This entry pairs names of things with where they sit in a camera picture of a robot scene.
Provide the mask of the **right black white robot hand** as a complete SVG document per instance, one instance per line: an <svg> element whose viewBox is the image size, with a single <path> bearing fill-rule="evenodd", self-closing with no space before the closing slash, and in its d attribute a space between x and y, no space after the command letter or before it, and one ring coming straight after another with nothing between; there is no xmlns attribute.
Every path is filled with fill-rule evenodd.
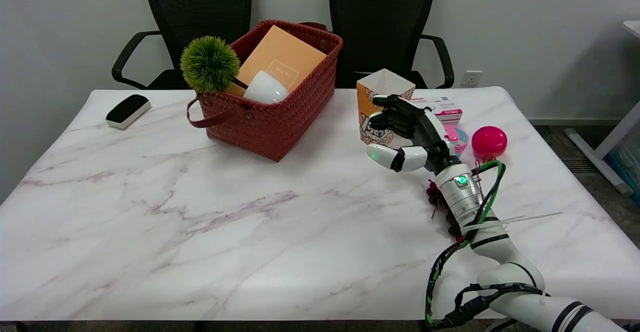
<svg viewBox="0 0 640 332"><path fill-rule="evenodd" d="M397 94L375 95L372 102L382 111L369 116L371 129L388 130L411 141L398 149L368 144L366 155L375 163L396 173L425 168L435 175L461 164L444 125L428 107L420 108Z"/></svg>

